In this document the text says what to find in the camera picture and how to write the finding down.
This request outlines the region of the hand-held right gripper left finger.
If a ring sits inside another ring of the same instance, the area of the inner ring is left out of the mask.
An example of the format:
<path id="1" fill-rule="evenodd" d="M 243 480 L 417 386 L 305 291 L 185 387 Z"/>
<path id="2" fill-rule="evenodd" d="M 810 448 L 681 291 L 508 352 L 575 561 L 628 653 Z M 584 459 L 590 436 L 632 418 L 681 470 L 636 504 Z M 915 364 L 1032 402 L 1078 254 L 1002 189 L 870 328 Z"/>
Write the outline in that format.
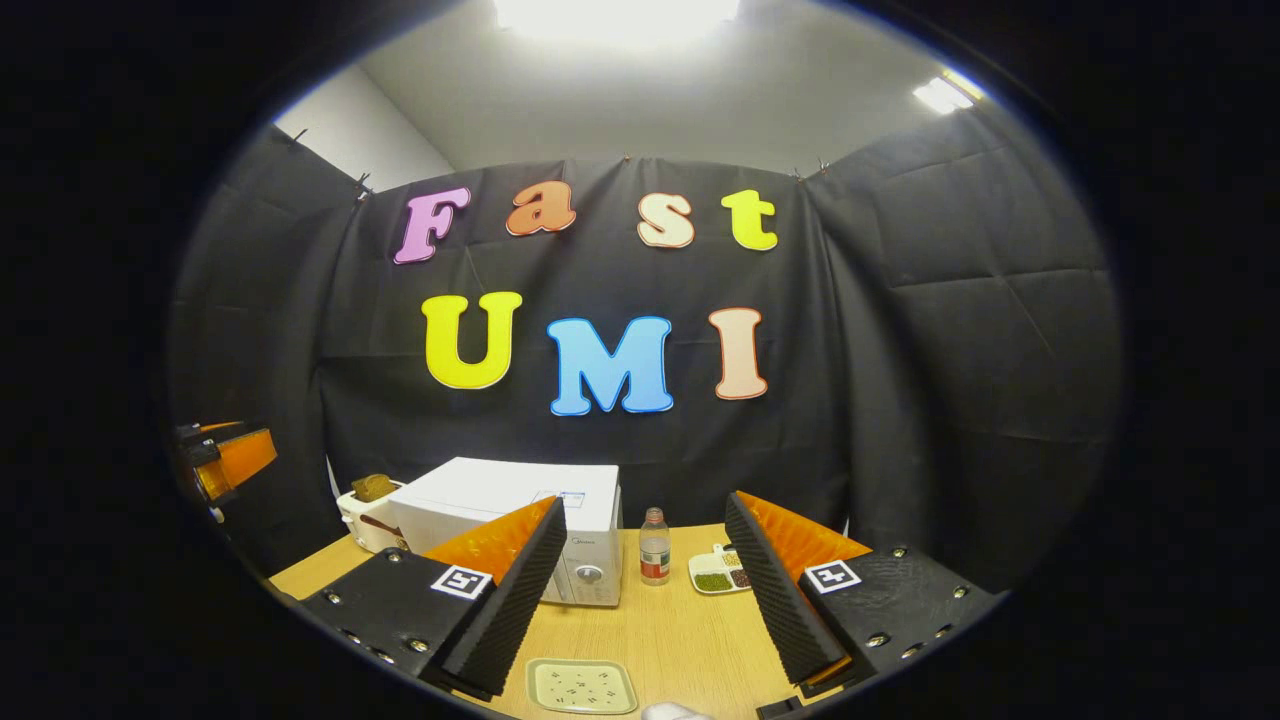
<path id="1" fill-rule="evenodd" d="M 300 606 L 361 653 L 443 691 L 503 693 L 567 538 L 545 497 L 426 553 L 388 548 Z"/>

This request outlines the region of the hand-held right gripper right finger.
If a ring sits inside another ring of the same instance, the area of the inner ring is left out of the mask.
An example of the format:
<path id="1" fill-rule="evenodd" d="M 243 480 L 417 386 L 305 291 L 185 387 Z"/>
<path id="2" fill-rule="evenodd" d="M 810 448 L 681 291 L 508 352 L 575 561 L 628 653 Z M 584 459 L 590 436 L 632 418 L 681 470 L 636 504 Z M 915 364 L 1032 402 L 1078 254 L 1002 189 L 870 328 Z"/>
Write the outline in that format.
<path id="1" fill-rule="evenodd" d="M 910 667 L 1001 601 L 922 550 L 874 550 L 742 491 L 726 500 L 724 528 L 783 673 L 806 697 Z"/>

